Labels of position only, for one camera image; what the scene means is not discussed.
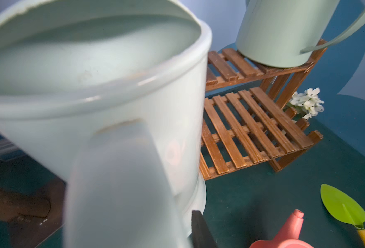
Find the brown wooden slatted shelf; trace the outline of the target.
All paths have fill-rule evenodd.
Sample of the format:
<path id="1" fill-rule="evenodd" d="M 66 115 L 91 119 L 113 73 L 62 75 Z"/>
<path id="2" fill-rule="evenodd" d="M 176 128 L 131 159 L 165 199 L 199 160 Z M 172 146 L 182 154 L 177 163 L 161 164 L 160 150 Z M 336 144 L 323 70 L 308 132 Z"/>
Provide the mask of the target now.
<path id="1" fill-rule="evenodd" d="M 287 104 L 324 50 L 298 67 L 260 64 L 227 48 L 208 54 L 206 91 L 260 81 L 254 89 L 205 99 L 200 171 L 205 180 L 267 162 L 281 171 L 323 139 Z"/>

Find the mint green watering can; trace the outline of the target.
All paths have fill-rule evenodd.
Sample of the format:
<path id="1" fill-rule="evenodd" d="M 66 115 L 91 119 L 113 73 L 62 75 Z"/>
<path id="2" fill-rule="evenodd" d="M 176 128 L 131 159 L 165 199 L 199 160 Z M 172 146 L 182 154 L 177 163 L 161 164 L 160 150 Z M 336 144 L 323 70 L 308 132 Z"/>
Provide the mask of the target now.
<path id="1" fill-rule="evenodd" d="M 336 45 L 365 25 L 365 9 L 334 39 L 319 45 L 339 1 L 247 1 L 236 47 L 248 59 L 277 68 L 305 64 L 314 51 Z"/>

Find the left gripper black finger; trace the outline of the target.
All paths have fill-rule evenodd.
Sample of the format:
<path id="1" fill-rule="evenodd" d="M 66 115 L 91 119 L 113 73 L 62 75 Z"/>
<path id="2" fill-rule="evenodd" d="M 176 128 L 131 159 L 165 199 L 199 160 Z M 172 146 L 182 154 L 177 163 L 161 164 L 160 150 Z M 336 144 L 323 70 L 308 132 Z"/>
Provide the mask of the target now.
<path id="1" fill-rule="evenodd" d="M 194 248 L 217 248 L 217 244 L 199 210 L 192 211 L 191 229 Z"/>

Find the pink watering can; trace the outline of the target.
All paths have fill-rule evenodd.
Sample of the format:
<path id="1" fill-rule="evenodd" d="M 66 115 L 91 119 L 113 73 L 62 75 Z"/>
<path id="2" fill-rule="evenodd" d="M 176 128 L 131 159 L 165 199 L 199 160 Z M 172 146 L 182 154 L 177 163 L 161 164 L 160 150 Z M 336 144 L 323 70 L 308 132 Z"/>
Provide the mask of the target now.
<path id="1" fill-rule="evenodd" d="M 255 241 L 250 248 L 313 248 L 299 239 L 303 217 L 304 213 L 295 209 L 272 240 Z"/>

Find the pale blue watering can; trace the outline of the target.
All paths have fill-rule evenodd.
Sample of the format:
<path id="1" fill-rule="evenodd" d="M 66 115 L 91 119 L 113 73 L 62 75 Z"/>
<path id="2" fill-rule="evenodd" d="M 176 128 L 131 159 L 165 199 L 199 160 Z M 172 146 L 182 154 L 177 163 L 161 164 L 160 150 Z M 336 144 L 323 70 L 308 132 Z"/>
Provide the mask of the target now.
<path id="1" fill-rule="evenodd" d="M 179 1 L 0 13 L 0 134 L 67 183 L 64 247 L 192 247 L 211 43 Z"/>

